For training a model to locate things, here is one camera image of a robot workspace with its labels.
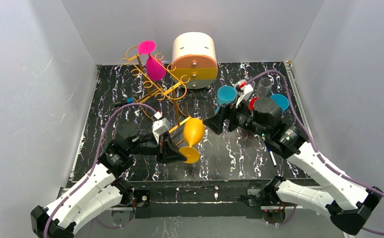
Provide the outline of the red wine glass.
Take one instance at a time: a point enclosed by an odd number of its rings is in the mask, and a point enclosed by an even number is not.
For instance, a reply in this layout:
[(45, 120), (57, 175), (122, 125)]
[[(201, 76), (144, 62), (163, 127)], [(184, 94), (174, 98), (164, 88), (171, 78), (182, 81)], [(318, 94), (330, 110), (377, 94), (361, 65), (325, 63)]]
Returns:
[(258, 99), (259, 99), (259, 97), (254, 97), (254, 98), (250, 99), (249, 104), (248, 104), (248, 108), (250, 111), (252, 111), (254, 109), (255, 101)]

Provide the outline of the light blue wine glass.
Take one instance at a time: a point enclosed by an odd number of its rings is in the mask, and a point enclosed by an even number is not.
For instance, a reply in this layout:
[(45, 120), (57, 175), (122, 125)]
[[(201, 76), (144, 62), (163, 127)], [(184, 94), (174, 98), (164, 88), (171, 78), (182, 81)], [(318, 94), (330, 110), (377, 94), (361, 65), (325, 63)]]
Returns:
[(235, 102), (237, 96), (236, 89), (233, 88), (232, 86), (222, 86), (218, 89), (217, 91), (217, 109), (215, 110), (215, 113), (218, 113), (220, 110), (221, 106), (223, 104), (231, 104)]

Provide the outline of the yellow wine glass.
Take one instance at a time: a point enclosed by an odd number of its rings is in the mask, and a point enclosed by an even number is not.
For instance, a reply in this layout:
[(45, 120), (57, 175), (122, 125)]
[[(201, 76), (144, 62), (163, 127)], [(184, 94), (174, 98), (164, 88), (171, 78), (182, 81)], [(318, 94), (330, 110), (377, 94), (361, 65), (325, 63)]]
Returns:
[(205, 125), (202, 120), (197, 118), (189, 119), (184, 126), (183, 137), (187, 146), (179, 149), (179, 152), (186, 157), (185, 163), (193, 164), (200, 159), (200, 153), (194, 148), (203, 139)]

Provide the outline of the clear wine glass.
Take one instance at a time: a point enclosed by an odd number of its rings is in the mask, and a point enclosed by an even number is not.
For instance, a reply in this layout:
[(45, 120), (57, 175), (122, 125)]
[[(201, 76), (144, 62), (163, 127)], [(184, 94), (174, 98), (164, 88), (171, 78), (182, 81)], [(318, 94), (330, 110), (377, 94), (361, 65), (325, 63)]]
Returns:
[(273, 83), (269, 78), (260, 79), (256, 88), (256, 96), (259, 98), (266, 97), (270, 92), (272, 85)]

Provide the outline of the blue front wine glass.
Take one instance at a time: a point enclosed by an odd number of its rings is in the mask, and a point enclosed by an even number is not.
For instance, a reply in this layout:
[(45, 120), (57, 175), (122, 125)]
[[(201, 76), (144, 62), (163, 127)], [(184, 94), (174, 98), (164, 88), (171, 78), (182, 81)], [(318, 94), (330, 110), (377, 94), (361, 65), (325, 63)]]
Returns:
[(270, 98), (282, 109), (284, 113), (290, 106), (289, 100), (286, 96), (281, 94), (273, 94)]

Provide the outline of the gold wire wine glass rack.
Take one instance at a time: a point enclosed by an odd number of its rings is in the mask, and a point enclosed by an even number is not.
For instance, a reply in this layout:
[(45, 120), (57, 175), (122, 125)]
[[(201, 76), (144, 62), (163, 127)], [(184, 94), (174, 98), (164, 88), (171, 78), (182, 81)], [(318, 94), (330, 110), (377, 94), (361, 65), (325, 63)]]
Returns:
[(152, 53), (157, 60), (161, 60), (166, 75), (159, 81), (152, 81), (148, 77), (147, 70), (145, 68), (148, 55), (141, 55), (137, 51), (138, 46), (130, 47), (125, 57), (121, 59), (122, 65), (132, 65), (133, 69), (130, 71), (133, 76), (142, 77), (142, 86), (146, 89), (145, 96), (135, 99), (135, 102), (145, 103), (151, 98), (156, 98), (159, 101), (168, 101), (172, 104), (175, 110), (176, 124), (169, 130), (169, 133), (175, 132), (178, 128), (184, 125), (192, 117), (189, 114), (184, 113), (179, 106), (179, 100), (184, 98), (187, 93), (186, 83), (189, 79), (178, 79), (174, 74), (175, 67), (172, 63), (165, 65), (163, 63), (164, 56), (161, 53)]

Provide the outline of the pink wine glass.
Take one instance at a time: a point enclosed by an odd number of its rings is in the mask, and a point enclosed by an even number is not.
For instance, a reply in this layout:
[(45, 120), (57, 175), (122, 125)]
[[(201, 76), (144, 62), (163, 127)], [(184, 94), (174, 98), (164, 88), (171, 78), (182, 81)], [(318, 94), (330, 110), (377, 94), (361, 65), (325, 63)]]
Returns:
[(145, 64), (148, 77), (152, 81), (159, 81), (165, 77), (166, 70), (161, 60), (156, 59), (156, 57), (152, 55), (155, 48), (156, 48), (155, 42), (148, 40), (148, 41), (141, 42), (138, 45), (137, 51), (141, 55), (148, 55), (148, 59)]

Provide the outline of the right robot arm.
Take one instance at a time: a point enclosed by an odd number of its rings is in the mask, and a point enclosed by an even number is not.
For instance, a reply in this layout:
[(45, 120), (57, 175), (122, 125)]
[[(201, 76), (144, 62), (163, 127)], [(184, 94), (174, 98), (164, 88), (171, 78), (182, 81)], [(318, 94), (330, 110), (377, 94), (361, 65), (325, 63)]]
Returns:
[(246, 103), (222, 105), (204, 125), (220, 134), (224, 121), (229, 131), (238, 127), (264, 137), (273, 153), (305, 171), (320, 186), (314, 190), (275, 176), (263, 189), (261, 201), (276, 204), (293, 203), (329, 217), (332, 223), (350, 235), (357, 235), (381, 197), (344, 178), (345, 173), (334, 173), (320, 160), (307, 135), (297, 127), (282, 121), (282, 109), (271, 98), (259, 98), (253, 110)]

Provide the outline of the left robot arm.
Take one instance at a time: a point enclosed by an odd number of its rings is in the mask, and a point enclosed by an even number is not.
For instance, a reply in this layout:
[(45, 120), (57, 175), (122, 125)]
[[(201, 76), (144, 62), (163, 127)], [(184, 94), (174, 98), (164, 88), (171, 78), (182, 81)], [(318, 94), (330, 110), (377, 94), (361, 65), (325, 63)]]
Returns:
[(131, 204), (133, 187), (120, 176), (133, 165), (135, 155), (154, 156), (162, 164), (187, 160), (168, 132), (156, 139), (152, 133), (140, 134), (136, 123), (124, 123), (94, 168), (57, 200), (31, 211), (34, 234), (39, 238), (72, 238), (108, 208)]

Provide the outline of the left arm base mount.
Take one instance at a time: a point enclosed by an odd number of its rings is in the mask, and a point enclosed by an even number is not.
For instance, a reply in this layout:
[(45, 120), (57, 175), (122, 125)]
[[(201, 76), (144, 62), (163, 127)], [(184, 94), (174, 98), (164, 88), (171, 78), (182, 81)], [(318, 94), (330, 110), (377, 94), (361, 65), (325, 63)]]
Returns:
[(151, 192), (148, 189), (137, 189), (129, 192), (122, 202), (114, 206), (111, 218), (115, 226), (123, 227), (135, 219), (138, 208), (150, 206)]

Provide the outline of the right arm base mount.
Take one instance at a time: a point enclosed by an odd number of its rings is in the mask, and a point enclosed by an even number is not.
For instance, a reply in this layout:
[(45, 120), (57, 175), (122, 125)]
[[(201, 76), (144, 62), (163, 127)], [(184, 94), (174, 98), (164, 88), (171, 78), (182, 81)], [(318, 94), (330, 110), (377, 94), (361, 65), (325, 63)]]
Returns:
[(280, 201), (279, 198), (265, 193), (263, 188), (250, 188), (245, 195), (238, 196), (236, 201), (260, 208), (265, 223), (276, 227), (289, 223), (297, 211), (297, 205)]

